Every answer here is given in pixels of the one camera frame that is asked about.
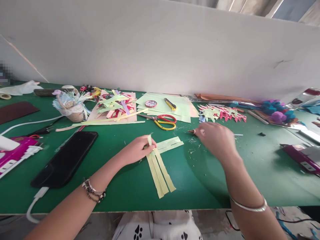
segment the green table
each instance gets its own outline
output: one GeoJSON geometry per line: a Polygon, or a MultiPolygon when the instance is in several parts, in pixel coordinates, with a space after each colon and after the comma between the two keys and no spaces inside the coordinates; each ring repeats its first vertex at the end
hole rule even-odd
{"type": "MultiPolygon", "coordinates": [[[[40,84],[44,88],[61,85],[40,84]]],[[[24,122],[54,118],[59,115],[52,107],[53,97],[37,97],[33,94],[14,96],[11,100],[0,100],[0,107],[7,104],[29,101],[41,111],[0,125],[0,132],[24,122]]],[[[88,108],[94,102],[86,104],[88,108]]],[[[309,123],[316,115],[299,113],[300,119],[309,123]]],[[[264,125],[248,115],[247,123],[234,120],[219,123],[234,133],[244,134],[237,137],[237,149],[244,159],[250,176],[265,196],[270,206],[310,206],[320,205],[320,179],[303,173],[289,156],[280,150],[280,143],[303,144],[304,141],[290,131],[271,125],[264,125]]],[[[17,127],[4,136],[14,137],[28,134],[48,125],[47,123],[17,127]]],[[[55,127],[70,126],[68,119],[62,119],[55,127]]],[[[142,124],[88,126],[84,131],[96,131],[99,137],[82,162],[74,177],[61,189],[50,189],[33,208],[33,213],[48,213],[59,204],[72,190],[82,183],[83,177],[92,175],[112,156],[119,152],[137,136],[150,134],[156,142],[179,136],[184,145],[162,153],[163,162],[177,188],[159,199],[151,172],[144,159],[124,167],[111,181],[107,197],[96,206],[95,212],[174,210],[174,209],[215,209],[230,207],[225,176],[218,160],[213,157],[197,138],[187,130],[198,126],[198,119],[192,123],[178,122],[174,131],[163,131],[153,121],[142,124]]],[[[40,139],[44,149],[25,160],[20,166],[0,180],[0,214],[25,214],[38,189],[30,186],[31,180],[54,156],[59,147],[75,129],[64,132],[51,132],[40,139]]]]}

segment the black phone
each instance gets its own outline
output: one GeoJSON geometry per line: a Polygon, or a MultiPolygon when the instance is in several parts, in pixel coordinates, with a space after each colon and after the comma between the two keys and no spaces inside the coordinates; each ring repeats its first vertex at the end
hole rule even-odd
{"type": "Polygon", "coordinates": [[[61,188],[73,177],[98,137],[97,132],[76,132],[32,180],[36,188],[61,188]]]}

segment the bracelet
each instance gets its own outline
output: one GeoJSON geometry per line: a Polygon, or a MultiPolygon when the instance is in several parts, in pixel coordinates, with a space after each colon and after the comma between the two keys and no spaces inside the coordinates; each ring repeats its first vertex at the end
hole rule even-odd
{"type": "Polygon", "coordinates": [[[248,211],[251,211],[251,212],[264,212],[266,209],[267,209],[267,200],[264,198],[264,196],[261,194],[261,196],[263,197],[263,200],[264,200],[264,204],[262,207],[260,208],[248,208],[246,206],[243,206],[241,205],[240,203],[236,202],[231,196],[230,196],[230,199],[236,204],[238,205],[239,207],[245,209],[245,210],[248,210],[248,211]]]}
{"type": "Polygon", "coordinates": [[[89,178],[87,178],[87,179],[84,178],[84,182],[83,182],[83,184],[82,184],[82,187],[86,190],[88,197],[89,197],[92,201],[94,201],[94,202],[96,202],[96,203],[100,203],[101,200],[103,200],[103,199],[105,198],[105,196],[106,196],[106,190],[104,190],[103,192],[97,192],[97,191],[91,186],[89,178]],[[98,199],[98,200],[94,199],[93,197],[90,196],[90,194],[98,197],[99,199],[98,199]]]}
{"type": "Polygon", "coordinates": [[[97,191],[97,190],[95,190],[95,189],[91,186],[90,178],[88,178],[87,181],[88,181],[88,184],[89,184],[90,188],[91,188],[94,192],[96,192],[96,193],[103,193],[103,192],[104,192],[104,191],[97,191]]]}

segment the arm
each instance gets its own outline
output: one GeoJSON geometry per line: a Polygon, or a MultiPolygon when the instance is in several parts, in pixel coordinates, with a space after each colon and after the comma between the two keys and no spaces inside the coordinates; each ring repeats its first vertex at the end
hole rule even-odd
{"type": "MultiPolygon", "coordinates": [[[[153,139],[152,145],[143,149],[145,145],[148,145],[147,135],[133,140],[90,177],[92,187],[97,191],[104,191],[122,167],[139,161],[157,147],[153,139]]],[[[85,189],[79,186],[56,206],[25,239],[74,239],[95,206],[96,202],[89,199],[85,189]]]]}
{"type": "MultiPolygon", "coordinates": [[[[196,129],[196,135],[220,161],[230,196],[243,206],[262,207],[264,199],[236,150],[233,132],[218,123],[202,123],[196,129]]],[[[231,208],[245,239],[287,239],[269,207],[264,212],[251,212],[231,201],[231,208]]]]}

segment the beaded bracelet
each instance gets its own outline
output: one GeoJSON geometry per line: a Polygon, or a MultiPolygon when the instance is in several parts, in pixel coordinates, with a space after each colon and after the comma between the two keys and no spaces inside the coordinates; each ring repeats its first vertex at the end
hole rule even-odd
{"type": "Polygon", "coordinates": [[[89,178],[87,179],[84,178],[83,180],[84,182],[82,184],[82,187],[86,190],[89,199],[91,199],[96,203],[100,203],[101,200],[103,200],[106,196],[106,190],[98,192],[91,186],[89,178]],[[98,197],[99,199],[98,200],[94,199],[93,197],[90,196],[90,194],[98,197]]]}

